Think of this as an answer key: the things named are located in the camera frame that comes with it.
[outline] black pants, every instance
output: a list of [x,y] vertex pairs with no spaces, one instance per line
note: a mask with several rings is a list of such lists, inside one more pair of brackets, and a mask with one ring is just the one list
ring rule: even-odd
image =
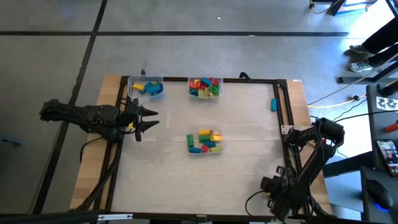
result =
[[[392,56],[398,53],[398,19],[393,18],[384,27],[380,28],[372,36],[370,36],[363,46],[366,50],[370,51],[372,54],[376,54],[369,58],[369,63],[373,67],[380,66]],[[382,49],[390,47],[387,50],[380,52]]]

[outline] concrete floor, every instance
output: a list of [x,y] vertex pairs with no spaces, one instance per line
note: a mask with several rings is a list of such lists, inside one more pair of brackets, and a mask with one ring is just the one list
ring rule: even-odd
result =
[[[13,1],[0,7],[0,31],[91,31],[100,0]],[[317,4],[317,10],[327,5]],[[347,52],[393,17],[384,1],[365,14],[333,17],[314,14],[307,1],[156,1],[109,0],[99,30],[103,31],[248,31],[349,32],[347,37],[228,37],[228,36],[123,36],[96,38],[77,105],[95,104],[106,74],[164,76],[217,74],[237,77],[245,71],[253,78],[301,79],[307,101],[317,100],[342,87],[340,76],[361,76],[346,67],[360,60]],[[88,36],[0,36],[0,133],[20,139],[22,147],[1,144],[0,213],[27,213],[32,208],[58,123],[40,121],[42,103],[69,100]],[[365,93],[356,85],[319,102],[340,103]],[[354,104],[329,110],[311,109],[314,116],[334,118]],[[366,112],[362,104],[351,114]],[[370,150],[364,141],[367,119],[344,123],[346,143],[340,152],[355,156]],[[44,212],[68,210],[78,173],[78,151],[86,134],[70,126],[53,178]]]

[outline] desk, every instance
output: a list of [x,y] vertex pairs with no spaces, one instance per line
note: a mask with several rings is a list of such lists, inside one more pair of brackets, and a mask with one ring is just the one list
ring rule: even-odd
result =
[[[377,180],[391,194],[394,206],[389,210],[384,210],[376,206],[373,198],[366,190],[366,179]],[[361,185],[363,198],[363,220],[378,223],[397,223],[398,222],[398,194],[396,186],[398,179],[390,177],[385,172],[380,172],[366,167],[361,168]]]
[[[383,111],[376,106],[376,97],[383,97],[377,90],[377,86],[368,85],[366,87],[366,96],[368,99],[369,113]],[[398,141],[398,133],[396,131],[387,133],[384,128],[394,123],[398,119],[397,113],[379,113],[369,115],[369,124],[371,130],[372,151],[344,159],[339,162],[333,162],[323,167],[325,177],[333,177],[336,175],[344,174],[359,170],[361,167],[376,168],[380,171],[386,171],[383,159],[376,147],[376,140],[378,139],[392,139]]]
[[[106,76],[104,78],[99,93],[97,105],[116,104],[120,81],[120,76]],[[290,97],[290,107],[292,109],[292,116],[295,125],[309,126],[311,122],[308,114],[307,102],[305,99],[302,83],[297,80],[287,80],[287,87]],[[283,103],[281,103],[282,115],[284,117],[284,120],[287,121],[288,111],[284,106],[285,98],[281,88],[279,88],[279,93],[281,101],[283,101]],[[90,134],[88,136],[88,141],[97,137],[98,135]],[[86,146],[70,208],[75,208],[79,206],[98,183],[98,179],[103,166],[103,161],[105,158],[105,149],[106,141],[102,140],[96,141],[93,144]],[[304,148],[300,155],[302,164],[304,164],[308,160],[311,153],[312,149],[310,147]],[[113,158],[113,154],[114,150],[112,150],[112,154],[109,159]],[[104,187],[101,201],[99,203],[99,208],[104,209],[107,207],[107,204],[110,205],[111,203],[111,200],[108,200],[109,198],[111,198],[111,195],[108,195],[108,187],[109,183],[107,183]],[[325,181],[322,173],[320,173],[318,177],[314,180],[311,186],[311,191],[315,200],[322,206],[322,208],[328,213],[331,213],[329,199],[325,187]]]

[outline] sneaker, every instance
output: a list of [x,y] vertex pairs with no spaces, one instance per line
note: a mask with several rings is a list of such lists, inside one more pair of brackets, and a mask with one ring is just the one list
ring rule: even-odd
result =
[[362,45],[350,45],[350,50],[357,54],[364,54],[367,57],[372,57],[374,54],[366,50],[366,48]]
[[362,62],[355,62],[351,63],[348,68],[353,71],[353,72],[362,72],[362,71],[368,71],[372,70],[372,65],[369,63],[368,60],[362,61]]

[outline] clear plastic bin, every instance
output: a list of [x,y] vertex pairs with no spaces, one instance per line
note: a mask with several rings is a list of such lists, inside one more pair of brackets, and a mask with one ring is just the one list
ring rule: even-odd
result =
[[[203,129],[211,129],[211,130],[220,131],[220,132],[222,133],[223,140],[220,141],[220,142],[216,142],[216,146],[222,146],[222,147],[223,147],[223,150],[222,150],[221,152],[223,152],[223,151],[226,150],[227,145],[226,145],[226,141],[225,141],[225,132],[224,132],[224,128],[223,128],[221,125],[190,126],[190,127],[188,128],[188,133],[187,133],[187,135],[188,135],[188,134],[192,134],[192,135],[193,135],[193,144],[194,144],[193,147],[197,147],[197,148],[200,148],[200,149],[201,149],[201,147],[203,146],[203,143],[202,143],[202,142],[199,142],[199,130],[203,130]],[[209,151],[208,151],[208,152],[191,153],[191,152],[189,152],[188,139],[185,138],[185,140],[186,140],[186,144],[187,144],[187,145],[186,145],[186,146],[187,146],[187,152],[188,152],[189,154],[191,154],[191,155],[197,156],[197,155],[218,154],[218,153],[221,153],[221,152],[210,152],[210,148],[209,148]]]
[[203,96],[203,97],[199,97],[199,96],[194,96],[194,95],[191,95],[190,94],[190,88],[189,88],[189,82],[192,82],[192,81],[194,81],[194,80],[197,80],[197,79],[202,79],[203,77],[188,77],[188,83],[187,83],[187,86],[188,86],[188,94],[191,96],[191,99],[192,100],[218,100],[220,97],[221,97],[221,95],[224,93],[224,80],[223,80],[223,78],[218,78],[218,77],[213,77],[215,80],[218,80],[219,81],[219,83],[220,83],[220,92],[219,92],[219,94],[218,94],[218,96],[212,96],[212,97],[210,97],[210,96]]
[[129,77],[127,80],[127,93],[131,99],[138,98],[140,103],[145,103],[146,101],[156,101],[164,99],[164,89],[157,95],[152,96],[150,93],[141,94],[139,90],[134,89],[132,86],[134,84],[140,84],[145,86],[148,82],[160,82],[163,84],[163,76],[162,75],[140,75],[136,77]]

